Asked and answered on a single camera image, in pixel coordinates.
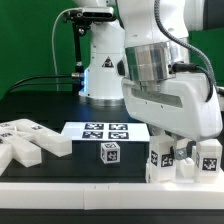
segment cable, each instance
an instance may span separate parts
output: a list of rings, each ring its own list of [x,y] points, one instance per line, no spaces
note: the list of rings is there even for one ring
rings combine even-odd
[[[172,66],[170,66],[171,73],[198,72],[198,71],[203,72],[208,79],[209,93],[208,93],[207,99],[205,101],[205,102],[208,102],[212,98],[212,95],[213,95],[213,83],[212,83],[211,77],[206,69],[204,69],[194,63],[187,64],[187,63],[183,63],[183,62],[177,62],[177,63],[174,63]]]
[[[28,81],[31,81],[31,80],[35,80],[35,79],[55,79],[55,78],[71,78],[71,75],[46,75],[46,76],[32,76],[32,77],[29,77],[29,78],[26,78],[26,79],[22,79],[18,82],[16,82],[13,86],[17,86],[17,85],[20,85],[24,82],[28,82]]]
[[[78,10],[80,8],[70,8],[70,9],[66,9],[64,11],[62,11],[56,18],[55,22],[54,22],[54,26],[53,26],[53,30],[52,30],[52,35],[51,35],[51,45],[52,45],[52,54],[53,54],[53,61],[54,61],[54,71],[55,71],[55,75],[58,75],[58,66],[57,66],[57,60],[56,60],[56,54],[55,54],[55,31],[57,28],[57,24],[59,22],[59,19],[61,18],[61,16],[69,11],[72,10]]]
[[[17,86],[12,86],[7,90],[5,93],[5,96],[9,95],[13,90],[23,87],[23,86],[37,86],[37,85],[74,85],[76,82],[50,82],[50,83],[25,83],[25,84],[20,84]]]
[[[215,76],[214,76],[214,71],[211,65],[211,62],[209,61],[208,57],[199,49],[197,49],[196,47],[191,46],[190,44],[187,44],[181,40],[179,40],[178,38],[174,37],[172,34],[170,34],[165,27],[163,26],[161,19],[160,19],[160,0],[155,0],[155,4],[154,4],[154,14],[155,14],[155,20],[157,23],[158,28],[160,29],[160,31],[170,40],[174,41],[175,43],[181,45],[184,48],[187,48],[188,50],[194,52],[195,54],[197,54],[205,63],[206,68],[207,68],[207,75],[208,77],[211,79],[212,84],[216,87],[216,81],[215,81]]]

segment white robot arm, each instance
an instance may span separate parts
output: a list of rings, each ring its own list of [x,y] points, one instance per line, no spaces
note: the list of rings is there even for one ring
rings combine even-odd
[[[99,12],[106,10],[111,10],[113,14],[113,9],[107,6],[115,4],[111,0],[73,0],[73,2],[82,7],[80,15],[92,14],[96,17],[99,16]],[[117,74],[116,65],[125,54],[125,32],[118,20],[93,22],[90,27],[91,60],[84,72],[84,85],[79,92],[80,99],[100,106],[121,105],[124,102],[122,77]]]
[[[126,31],[129,74],[122,81],[129,114],[145,123],[195,141],[216,137],[222,130],[217,95],[208,102],[203,74],[171,73],[176,62],[189,62],[188,50],[171,41],[158,28],[154,2],[118,0]],[[161,0],[161,21],[176,38],[187,42],[185,0]]]
[[[213,69],[202,52],[187,44],[187,27],[189,30],[203,27],[204,1],[141,0],[139,4],[138,0],[117,0],[117,4],[126,34],[128,71],[122,88],[128,113],[172,133],[173,137],[151,138],[146,181],[149,176],[156,182],[175,178],[176,160],[181,160],[179,167],[189,161],[184,160],[187,138],[197,142],[197,152],[192,153],[197,159],[193,156],[190,160],[195,181],[215,180],[222,147],[215,140],[205,141],[222,130]],[[195,6],[201,6],[202,11],[196,13]],[[188,64],[187,49],[203,59],[208,72],[200,70],[206,76],[197,72],[197,65]]]

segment apriltag cube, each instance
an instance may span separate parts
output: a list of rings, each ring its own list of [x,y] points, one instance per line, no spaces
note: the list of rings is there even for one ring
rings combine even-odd
[[[116,142],[101,143],[100,154],[104,164],[120,162],[120,146]]]
[[[168,135],[153,136],[150,138],[150,152],[147,171],[151,182],[173,180],[176,176],[176,161],[171,149],[174,139]]]
[[[217,139],[197,142],[195,182],[212,184],[218,179],[222,158],[222,145]]]

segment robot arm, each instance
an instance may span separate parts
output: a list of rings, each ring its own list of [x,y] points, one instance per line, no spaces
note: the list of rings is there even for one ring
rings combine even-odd
[[[217,95],[214,91],[205,102],[209,88],[203,74],[170,74],[173,63],[189,62],[189,53],[161,33],[154,2],[117,1],[126,31],[129,75],[122,87],[127,110],[138,120],[195,141],[216,137],[222,130]],[[184,0],[161,0],[160,11],[165,28],[187,42],[184,6]]]
[[[205,17],[205,0],[186,0],[184,21],[188,31],[203,30]]]
[[[67,13],[66,20],[71,20],[74,31],[77,55],[75,75],[83,76],[79,91],[80,100],[100,106],[121,105],[124,102],[122,77],[117,74],[116,64],[124,56],[125,32],[116,20],[113,8],[108,7],[115,2],[111,0],[74,0],[74,2],[81,8]],[[91,55],[89,66],[84,69],[79,37],[85,36],[87,31],[91,33]]]

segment white block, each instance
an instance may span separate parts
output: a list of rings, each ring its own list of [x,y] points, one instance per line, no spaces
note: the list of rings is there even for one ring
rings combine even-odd
[[[84,209],[83,189],[71,183],[1,183],[0,208]]]
[[[196,146],[193,146],[193,147],[192,147],[191,159],[193,159],[194,163],[196,163],[196,154],[197,154],[196,151],[197,151],[197,150],[196,150]]]
[[[120,209],[217,208],[224,208],[223,184],[120,184]]]
[[[194,161],[191,158],[186,158],[179,161],[180,172],[184,178],[192,178],[194,176]]]
[[[147,162],[145,165],[145,181],[146,183],[150,183],[150,164]]]
[[[222,146],[216,139],[199,142],[196,145],[195,181],[214,183],[220,173]]]
[[[56,156],[72,153],[72,140],[52,131],[42,125],[27,119],[15,121],[19,131],[28,132],[34,136],[34,143]]]
[[[171,154],[174,140],[168,135],[151,137],[150,180],[152,182],[172,180],[176,175],[176,161]]]
[[[31,135],[30,133],[26,133],[26,132],[22,132],[22,131],[13,131],[13,133],[29,142],[34,141],[34,136]]]
[[[4,144],[10,144],[12,146],[12,157],[25,167],[41,163],[40,147],[18,137],[10,130],[4,128],[0,128],[0,139],[2,139]]]
[[[12,160],[12,146],[0,143],[0,176]]]
[[[13,130],[15,130],[16,126],[15,126],[14,122],[10,121],[10,122],[6,122],[6,123],[1,123],[0,128],[5,128],[5,129],[13,131]]]
[[[119,184],[96,184],[85,188],[85,209],[119,209]]]
[[[120,146],[116,142],[101,143],[100,157],[105,164],[120,162]]]

